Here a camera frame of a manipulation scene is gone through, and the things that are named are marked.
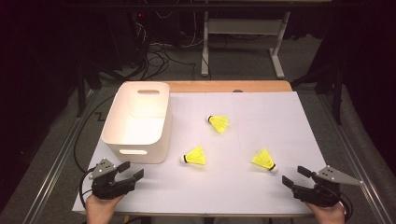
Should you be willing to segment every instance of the white plastic bin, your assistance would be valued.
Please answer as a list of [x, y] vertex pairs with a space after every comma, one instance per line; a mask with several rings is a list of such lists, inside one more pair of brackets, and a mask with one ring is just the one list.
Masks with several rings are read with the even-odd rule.
[[160, 163], [168, 152], [171, 124], [166, 83], [125, 82], [108, 113], [102, 140], [120, 161]]

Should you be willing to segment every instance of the gray floor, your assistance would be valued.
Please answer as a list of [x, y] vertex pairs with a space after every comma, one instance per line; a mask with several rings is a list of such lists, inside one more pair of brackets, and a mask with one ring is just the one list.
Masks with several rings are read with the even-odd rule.
[[[209, 53], [211, 79], [276, 79], [268, 48], [275, 40], [272, 37], [246, 40], [229, 38], [224, 46], [222, 37], [211, 36]], [[297, 41], [285, 40], [279, 52], [279, 58], [287, 81], [305, 75], [318, 49], [320, 40], [313, 37]], [[174, 49], [167, 47], [166, 52], [176, 61], [170, 62], [167, 69], [151, 80], [192, 80], [208, 79], [200, 76], [201, 48]], [[151, 62], [160, 63], [160, 59]], [[151, 66], [152, 74], [156, 67]], [[304, 84], [297, 88], [308, 121], [317, 138], [325, 161], [332, 167], [349, 175], [362, 179], [363, 187], [342, 186], [343, 192], [353, 202], [355, 213], [348, 223], [393, 223], [396, 216], [396, 179], [383, 159], [377, 153], [369, 136], [361, 126], [353, 105], [344, 88], [341, 119], [343, 125], [337, 125], [331, 116], [332, 96], [316, 95], [315, 83]], [[0, 216], [0, 223], [81, 223], [85, 217], [71, 211], [78, 195], [78, 181], [81, 172], [73, 160], [73, 145], [76, 136], [92, 109], [115, 93], [117, 84], [105, 82], [100, 91], [91, 92], [91, 102], [83, 119], [76, 119], [77, 93], [70, 96], [68, 107], [52, 123], [48, 137], [12, 195], [7, 207]], [[111, 100], [99, 106], [95, 111], [106, 115]], [[87, 167], [104, 123], [93, 114], [86, 122], [77, 143], [78, 160]], [[123, 223], [124, 217], [114, 217], [112, 223]], [[202, 223], [200, 217], [155, 217], [153, 223]], [[267, 218], [221, 217], [215, 223], [267, 223]], [[290, 223], [289, 219], [277, 218], [274, 223]], [[313, 218], [296, 218], [294, 223], [316, 223]]]

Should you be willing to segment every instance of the white tabletop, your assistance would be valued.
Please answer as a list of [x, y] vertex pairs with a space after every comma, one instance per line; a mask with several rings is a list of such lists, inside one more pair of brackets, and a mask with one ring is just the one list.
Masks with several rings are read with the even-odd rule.
[[[282, 184], [282, 175], [312, 188], [297, 166], [318, 171], [325, 161], [296, 92], [171, 93], [172, 132], [166, 160], [132, 164], [116, 178], [145, 176], [116, 207], [116, 213], [150, 216], [305, 217], [312, 212]], [[224, 133], [205, 121], [209, 115], [230, 120]], [[183, 164], [180, 156], [197, 146], [206, 165]], [[251, 162], [267, 148], [278, 166], [272, 174]], [[90, 168], [102, 158], [117, 157], [99, 140]], [[86, 178], [83, 191], [91, 188]], [[84, 211], [79, 197], [73, 211]]]

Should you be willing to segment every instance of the human hand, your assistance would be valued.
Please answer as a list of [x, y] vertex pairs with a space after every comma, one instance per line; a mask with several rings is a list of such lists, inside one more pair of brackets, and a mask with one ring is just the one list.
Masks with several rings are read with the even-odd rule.
[[108, 224], [114, 214], [117, 203], [124, 197], [121, 195], [111, 200], [101, 200], [93, 194], [87, 198], [86, 211], [88, 224]]
[[337, 203], [333, 207], [319, 207], [312, 203], [305, 203], [315, 214], [319, 224], [345, 224], [345, 209]]

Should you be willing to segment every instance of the shuttlecock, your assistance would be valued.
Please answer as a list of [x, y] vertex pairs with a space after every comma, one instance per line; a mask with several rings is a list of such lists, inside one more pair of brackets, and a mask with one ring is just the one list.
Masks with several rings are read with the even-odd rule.
[[251, 162], [267, 168], [268, 170], [270, 170], [271, 173], [276, 173], [277, 171], [277, 166], [274, 164], [273, 160], [271, 159], [270, 153], [266, 148], [260, 150], [260, 152], [256, 154]]
[[180, 161], [183, 163], [196, 163], [205, 165], [205, 153], [202, 147], [196, 147], [186, 155], [180, 157]]
[[207, 121], [212, 124], [218, 133], [224, 132], [228, 126], [228, 118], [225, 116], [209, 116]]

